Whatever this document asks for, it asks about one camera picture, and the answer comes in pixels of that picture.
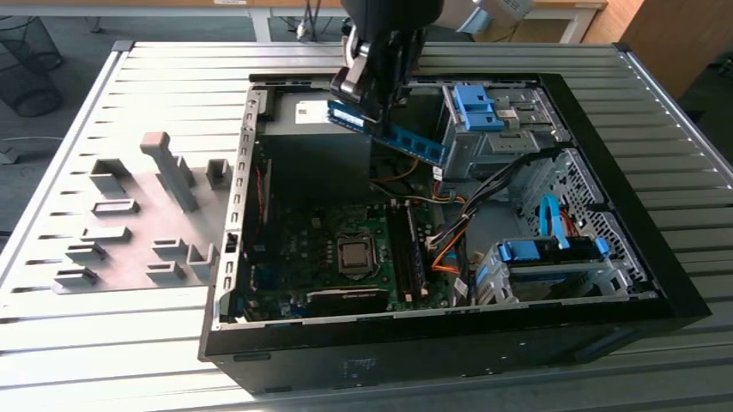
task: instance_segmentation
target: blue plastic latch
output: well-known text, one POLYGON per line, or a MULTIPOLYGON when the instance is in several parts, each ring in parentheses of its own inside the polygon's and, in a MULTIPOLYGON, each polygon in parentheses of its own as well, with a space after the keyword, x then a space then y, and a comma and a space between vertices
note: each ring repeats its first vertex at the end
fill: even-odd
POLYGON ((532 240, 518 240, 506 242, 506 247, 511 251, 511 260, 538 260, 539 251, 532 240))
POLYGON ((606 238, 595 238, 595 247, 598 248, 599 254, 607 258, 607 255, 610 255, 610 246, 607 245, 606 238))
POLYGON ((483 86, 453 87, 455 105, 465 119, 467 131, 502 131, 503 121, 494 112, 494 100, 488 99, 483 86))
POLYGON ((539 201, 539 236, 550 235, 558 240, 560 249, 567 249, 570 247, 567 237, 564 236, 562 217, 559 216, 558 198, 554 195, 543 195, 542 200, 539 201), (550 227, 547 226, 547 217, 550 217, 551 234, 550 227))
POLYGON ((508 262, 511 260, 511 254, 506 245, 499 245, 499 255, 502 255, 502 262, 508 262))
POLYGON ((480 281, 483 280, 483 277, 485 276, 487 273, 488 273, 488 267, 484 266, 483 269, 479 272, 479 275, 476 276, 476 285, 480 283, 480 281))

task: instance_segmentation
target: aluminum table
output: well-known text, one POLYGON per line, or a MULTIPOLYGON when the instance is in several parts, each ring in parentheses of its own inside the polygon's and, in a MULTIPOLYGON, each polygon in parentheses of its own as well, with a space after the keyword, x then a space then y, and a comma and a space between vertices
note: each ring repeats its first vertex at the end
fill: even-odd
POLYGON ((248 75, 340 64, 337 45, 116 45, 0 257, 4 409, 731 410, 733 173, 638 59, 610 45, 431 44, 421 70, 566 77, 712 310, 684 330, 579 367, 253 399, 197 361, 205 287, 53 293, 38 268, 86 219, 78 165, 142 129, 168 131, 189 165, 212 152, 233 158, 248 75))

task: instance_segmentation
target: wire bundle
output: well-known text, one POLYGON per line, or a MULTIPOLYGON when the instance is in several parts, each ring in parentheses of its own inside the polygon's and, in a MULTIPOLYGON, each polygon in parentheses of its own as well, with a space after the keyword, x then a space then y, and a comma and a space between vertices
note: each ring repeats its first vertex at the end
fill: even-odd
POLYGON ((472 192, 472 194, 468 196, 468 199, 465 199, 463 202, 463 206, 457 213, 457 219, 455 219, 453 223, 447 226, 447 229, 437 233, 435 237, 428 241, 428 246, 435 246, 452 235, 451 240, 445 243, 445 246, 443 246, 443 248, 440 249, 437 257, 432 261, 431 268, 433 270, 443 270, 448 273, 456 273, 460 275, 464 274, 468 263, 465 262, 464 241, 461 241, 461 239, 464 237, 471 218, 472 216, 475 216, 479 210, 479 205, 506 188, 506 186, 511 182, 511 177, 514 173, 519 171, 522 166, 531 163, 532 161, 551 158, 559 152, 560 148, 546 148, 536 153, 522 155, 514 162, 502 167, 502 169, 499 169, 499 171, 495 172, 491 177, 483 181, 483 183, 480 183, 477 189, 472 192), (447 252, 452 248, 455 248, 455 255, 459 257, 457 268, 443 266, 440 264, 441 258, 445 256, 447 252))

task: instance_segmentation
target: sticker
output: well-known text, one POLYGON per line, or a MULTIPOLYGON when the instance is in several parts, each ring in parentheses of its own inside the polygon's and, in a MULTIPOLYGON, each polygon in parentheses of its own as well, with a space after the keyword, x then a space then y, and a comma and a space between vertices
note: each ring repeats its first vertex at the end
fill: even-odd
POLYGON ((463 282, 459 277, 455 278, 453 288, 461 297, 468 296, 468 285, 465 285, 465 282, 463 282))
POLYGON ((327 100, 304 100, 295 105, 295 123, 316 124, 328 123, 327 100))
POLYGON ((376 358, 352 359, 343 362, 341 377, 369 380, 376 373, 376 358))
POLYGON ((432 167, 432 178, 437 180, 437 182, 443 181, 443 169, 436 166, 432 167))
POLYGON ((514 111, 514 109, 496 110, 495 114, 498 114, 499 118, 518 118, 519 117, 519 116, 516 116, 516 112, 514 111))
POLYGON ((356 125, 357 127, 364 127, 364 120, 351 116, 348 113, 341 112, 340 110, 333 109, 333 116, 340 120, 345 120, 348 123, 356 125))

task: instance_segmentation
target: mesh trash bin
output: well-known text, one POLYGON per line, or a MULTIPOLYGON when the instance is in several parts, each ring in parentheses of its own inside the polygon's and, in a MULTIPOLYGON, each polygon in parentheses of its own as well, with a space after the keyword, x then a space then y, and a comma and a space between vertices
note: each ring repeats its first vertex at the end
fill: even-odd
POLYGON ((0 42, 14 53, 30 50, 30 59, 25 65, 33 70, 52 70, 60 66, 64 59, 60 56, 56 44, 45 30, 44 22, 34 16, 0 15, 0 42))
POLYGON ((0 42, 0 100, 22 117, 33 118, 56 110, 60 92, 26 43, 0 42))

